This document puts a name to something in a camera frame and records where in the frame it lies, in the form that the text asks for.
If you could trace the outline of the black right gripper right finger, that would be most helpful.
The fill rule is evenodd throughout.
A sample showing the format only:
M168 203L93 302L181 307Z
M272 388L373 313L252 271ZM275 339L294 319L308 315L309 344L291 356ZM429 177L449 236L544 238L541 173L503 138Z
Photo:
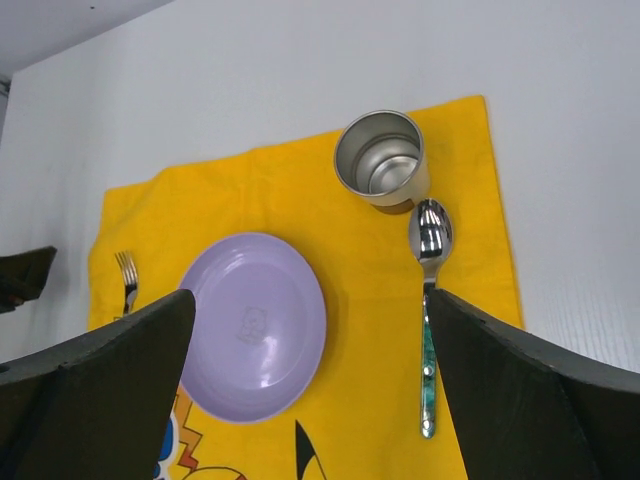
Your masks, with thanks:
M428 294L440 376L471 479L636 479L639 375Z

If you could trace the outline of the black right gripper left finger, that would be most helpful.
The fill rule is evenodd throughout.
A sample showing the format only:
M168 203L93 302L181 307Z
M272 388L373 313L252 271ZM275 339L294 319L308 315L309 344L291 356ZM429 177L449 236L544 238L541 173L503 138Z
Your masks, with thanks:
M177 290L2 364L2 478L152 478L195 310Z

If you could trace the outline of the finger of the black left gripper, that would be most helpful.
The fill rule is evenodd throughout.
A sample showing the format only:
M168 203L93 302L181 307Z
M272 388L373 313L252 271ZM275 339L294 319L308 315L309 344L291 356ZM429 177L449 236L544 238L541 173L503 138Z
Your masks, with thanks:
M8 313L42 294L57 249L47 246L1 257L1 312Z

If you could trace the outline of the fork with teal handle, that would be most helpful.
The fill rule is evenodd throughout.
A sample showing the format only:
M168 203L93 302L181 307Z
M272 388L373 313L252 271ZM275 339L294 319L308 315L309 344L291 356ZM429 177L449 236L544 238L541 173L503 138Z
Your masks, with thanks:
M124 282L124 307L123 314L128 315L137 299L139 276L138 271L130 251L120 251L115 254L116 261L120 268Z

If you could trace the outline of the yellow cartoon print cloth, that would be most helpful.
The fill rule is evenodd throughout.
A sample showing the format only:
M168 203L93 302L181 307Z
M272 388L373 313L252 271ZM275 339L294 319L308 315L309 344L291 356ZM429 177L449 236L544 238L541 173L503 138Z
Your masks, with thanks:
M179 395L173 479L463 479L444 396L435 436L418 426L422 271L408 219L348 192L333 167L335 133L170 167L109 190L88 260L88 325L122 312L115 255L133 254L137 303L174 290L209 245L227 235L277 236L310 263L328 313L325 353L308 390L254 425L207 415Z

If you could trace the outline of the purple plastic plate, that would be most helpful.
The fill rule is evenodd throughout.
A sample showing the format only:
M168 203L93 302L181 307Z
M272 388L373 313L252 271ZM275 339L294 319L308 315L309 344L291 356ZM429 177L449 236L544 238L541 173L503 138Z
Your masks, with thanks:
M265 233L228 236L185 273L196 314L181 385L230 423L257 423L290 407L321 362L327 312L306 259Z

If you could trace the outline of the spoon with teal handle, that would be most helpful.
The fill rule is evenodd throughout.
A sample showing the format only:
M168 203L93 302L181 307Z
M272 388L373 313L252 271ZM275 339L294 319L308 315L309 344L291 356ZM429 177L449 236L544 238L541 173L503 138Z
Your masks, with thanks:
M431 439L436 430L437 358L428 313L429 293L451 253L453 228L443 205L427 198L413 209L408 233L411 252L423 272L420 429L424 438Z

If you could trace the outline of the metal cup with brown base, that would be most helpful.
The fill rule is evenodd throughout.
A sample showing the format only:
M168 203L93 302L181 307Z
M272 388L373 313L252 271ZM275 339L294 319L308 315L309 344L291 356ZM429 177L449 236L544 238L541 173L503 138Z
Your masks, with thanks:
M423 134L404 113L378 110L351 122L334 150L341 184L385 214L411 211L430 186Z

